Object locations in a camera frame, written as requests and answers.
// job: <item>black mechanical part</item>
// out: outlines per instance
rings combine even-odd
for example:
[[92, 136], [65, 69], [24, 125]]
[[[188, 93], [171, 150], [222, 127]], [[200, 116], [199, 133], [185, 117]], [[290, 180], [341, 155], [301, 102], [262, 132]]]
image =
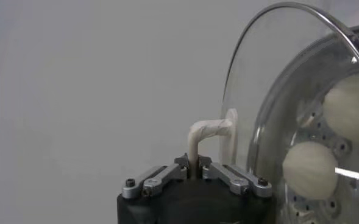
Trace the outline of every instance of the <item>black mechanical part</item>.
[[156, 197], [119, 196], [118, 223], [260, 224], [272, 215], [272, 202], [252, 194], [237, 196], [219, 179], [172, 180]]

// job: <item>white tube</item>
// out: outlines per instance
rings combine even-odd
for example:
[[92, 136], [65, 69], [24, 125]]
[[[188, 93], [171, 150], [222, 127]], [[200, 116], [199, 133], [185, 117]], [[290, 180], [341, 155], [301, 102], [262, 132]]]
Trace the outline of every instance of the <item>white tube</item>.
[[231, 135], [233, 122], [230, 119], [198, 121], [190, 127], [188, 135], [190, 178], [197, 178], [198, 142], [212, 136]]

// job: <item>black screw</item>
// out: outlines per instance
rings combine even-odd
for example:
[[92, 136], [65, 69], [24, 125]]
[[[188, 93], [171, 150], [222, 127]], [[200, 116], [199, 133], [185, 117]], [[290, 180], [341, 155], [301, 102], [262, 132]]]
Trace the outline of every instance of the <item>black screw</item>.
[[258, 184], [261, 186], [267, 186], [269, 184], [269, 182], [266, 179], [264, 179], [263, 177], [260, 177], [258, 179]]
[[141, 195], [144, 197], [149, 197], [152, 195], [152, 191], [149, 188], [145, 188], [141, 191]]
[[133, 178], [127, 179], [125, 181], [125, 186], [127, 187], [134, 187], [136, 185], [136, 181]]

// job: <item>white backdrop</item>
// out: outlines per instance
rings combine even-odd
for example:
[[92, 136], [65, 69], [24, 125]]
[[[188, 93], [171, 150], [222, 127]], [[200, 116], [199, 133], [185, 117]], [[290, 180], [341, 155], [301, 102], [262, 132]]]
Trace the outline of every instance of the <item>white backdrop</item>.
[[273, 2], [0, 0], [0, 223], [116, 223], [121, 183], [219, 117], [236, 41]]

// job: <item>hex bolt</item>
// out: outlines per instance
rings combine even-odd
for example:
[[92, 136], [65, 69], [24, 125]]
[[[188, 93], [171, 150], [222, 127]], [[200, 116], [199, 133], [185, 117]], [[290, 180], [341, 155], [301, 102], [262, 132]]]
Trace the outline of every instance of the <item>hex bolt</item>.
[[127, 187], [134, 187], [136, 185], [136, 181], [133, 178], [127, 179], [125, 181], [125, 186]]
[[258, 184], [261, 186], [267, 186], [269, 184], [269, 182], [266, 179], [264, 179], [263, 177], [260, 177], [258, 179]]

